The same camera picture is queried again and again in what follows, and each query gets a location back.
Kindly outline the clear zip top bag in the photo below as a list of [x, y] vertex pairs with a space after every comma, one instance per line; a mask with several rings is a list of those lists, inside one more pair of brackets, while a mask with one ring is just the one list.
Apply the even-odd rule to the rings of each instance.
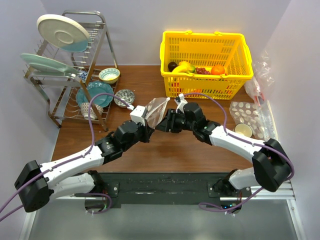
[[144, 119], [150, 128], [155, 129], [163, 120], [169, 101], [169, 97], [157, 97], [145, 106], [147, 112]]

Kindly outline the yellow banana bunch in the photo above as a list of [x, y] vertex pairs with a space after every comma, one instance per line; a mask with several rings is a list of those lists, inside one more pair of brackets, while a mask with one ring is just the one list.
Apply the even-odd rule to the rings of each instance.
[[194, 74], [196, 67], [187, 61], [179, 62], [178, 66], [172, 70], [172, 73], [187, 73]]

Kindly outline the yellow plastic shopping basket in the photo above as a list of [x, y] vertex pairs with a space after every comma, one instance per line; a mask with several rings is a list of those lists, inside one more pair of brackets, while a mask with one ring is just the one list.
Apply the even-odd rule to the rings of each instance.
[[[183, 93], [195, 99], [205, 94], [217, 100], [230, 100], [254, 76], [250, 49], [241, 33], [164, 31], [159, 58], [165, 93], [171, 98]], [[171, 62], [188, 62], [208, 72], [221, 65], [225, 73], [174, 73], [168, 68]]]

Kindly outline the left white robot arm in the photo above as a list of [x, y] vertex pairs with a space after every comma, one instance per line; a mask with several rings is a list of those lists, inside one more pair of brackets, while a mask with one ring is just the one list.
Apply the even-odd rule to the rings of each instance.
[[52, 162], [28, 162], [14, 183], [25, 212], [39, 210], [66, 195], [101, 195], [104, 182], [100, 175], [84, 171], [120, 158], [138, 142], [148, 143], [154, 131], [147, 122], [128, 120], [82, 151]]

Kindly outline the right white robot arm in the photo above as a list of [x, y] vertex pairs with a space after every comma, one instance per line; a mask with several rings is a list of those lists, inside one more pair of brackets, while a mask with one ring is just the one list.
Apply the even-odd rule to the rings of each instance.
[[241, 189], [254, 186], [276, 192], [293, 173], [288, 156], [277, 140], [256, 140], [230, 131], [206, 119], [194, 102], [187, 103], [182, 110], [169, 109], [156, 129], [171, 133], [191, 131], [200, 142], [227, 149], [251, 162], [251, 168], [234, 169], [213, 185], [216, 192], [230, 197]]

